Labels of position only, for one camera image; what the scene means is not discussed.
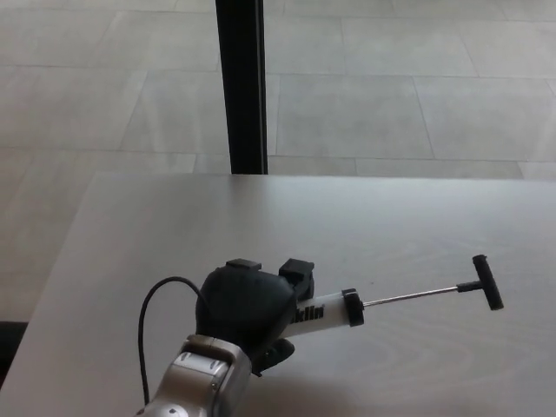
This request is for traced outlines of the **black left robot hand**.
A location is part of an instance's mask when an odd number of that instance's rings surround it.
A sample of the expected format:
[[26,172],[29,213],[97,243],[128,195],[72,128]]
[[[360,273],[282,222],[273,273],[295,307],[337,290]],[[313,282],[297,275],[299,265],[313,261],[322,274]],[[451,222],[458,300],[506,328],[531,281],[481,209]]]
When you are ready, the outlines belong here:
[[261,374],[288,359],[294,345],[282,335],[298,304],[314,295],[314,264],[288,259],[274,275],[260,263],[235,259],[208,275],[195,306],[195,332],[230,342]]

